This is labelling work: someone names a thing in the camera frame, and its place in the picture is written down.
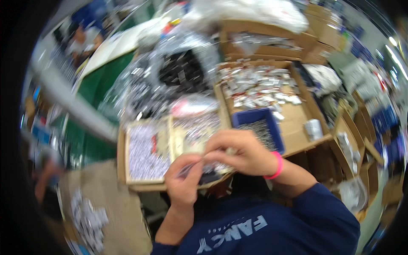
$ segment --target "worker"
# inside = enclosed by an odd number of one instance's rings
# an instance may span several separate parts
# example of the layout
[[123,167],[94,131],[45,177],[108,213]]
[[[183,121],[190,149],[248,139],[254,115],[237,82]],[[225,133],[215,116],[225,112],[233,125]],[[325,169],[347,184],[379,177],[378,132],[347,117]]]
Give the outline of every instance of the worker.
[[64,175],[65,170],[50,157],[44,157],[43,161],[43,170],[39,176],[35,174],[35,171],[33,172],[35,197],[47,216],[54,220],[62,221],[58,196],[49,184],[56,184]]
[[[228,155],[220,148],[237,153]],[[360,225],[353,214],[308,171],[270,153],[252,132],[219,131],[203,155],[183,154],[166,172],[171,206],[156,233],[152,255],[355,253]],[[217,199],[204,214],[195,214],[197,185],[208,162],[271,179],[273,189],[293,199],[292,208],[251,195],[233,196],[233,187],[231,196]],[[186,179],[177,178],[191,163],[196,164]]]
[[67,53],[74,59],[74,66],[79,66],[85,59],[91,56],[102,44],[103,37],[100,29],[90,27],[86,30],[77,22],[72,22],[69,26],[69,34],[72,40]]

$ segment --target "white plastic bag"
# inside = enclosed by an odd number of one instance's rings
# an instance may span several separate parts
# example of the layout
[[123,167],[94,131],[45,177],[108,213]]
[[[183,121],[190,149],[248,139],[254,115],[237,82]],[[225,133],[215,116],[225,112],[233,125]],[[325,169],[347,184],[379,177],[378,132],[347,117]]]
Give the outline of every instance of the white plastic bag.
[[307,30],[309,22],[289,0],[193,0],[182,26],[201,33],[212,33],[226,18],[273,24],[294,33]]
[[357,213],[367,203],[367,188],[364,186],[361,178],[358,176],[354,179],[341,182],[337,186],[341,201],[352,213]]
[[333,69],[321,64],[304,64],[303,66],[312,76],[313,80],[316,80],[322,86],[316,92],[318,97],[330,94],[340,87],[341,80]]
[[355,87],[363,82],[371,72],[361,58],[357,59],[343,70],[344,86],[350,94]]

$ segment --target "sleeve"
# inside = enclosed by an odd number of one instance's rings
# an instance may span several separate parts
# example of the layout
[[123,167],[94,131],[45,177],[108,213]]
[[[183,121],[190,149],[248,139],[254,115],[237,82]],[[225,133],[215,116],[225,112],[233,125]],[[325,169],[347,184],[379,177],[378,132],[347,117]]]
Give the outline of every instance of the sleeve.
[[293,200],[292,213],[322,234],[329,245],[350,254],[360,237],[360,223],[337,197],[318,183]]
[[153,250],[150,255],[173,255],[177,253],[179,246],[153,243]]

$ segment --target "cardboard flap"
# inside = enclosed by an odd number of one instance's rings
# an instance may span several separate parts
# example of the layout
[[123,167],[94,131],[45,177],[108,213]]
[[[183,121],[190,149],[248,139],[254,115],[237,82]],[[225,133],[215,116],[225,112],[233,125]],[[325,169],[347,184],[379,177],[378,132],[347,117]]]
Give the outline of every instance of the cardboard flap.
[[221,26],[222,30],[227,32],[249,32],[289,39],[297,38],[297,35],[289,30],[253,20],[224,19],[221,21]]

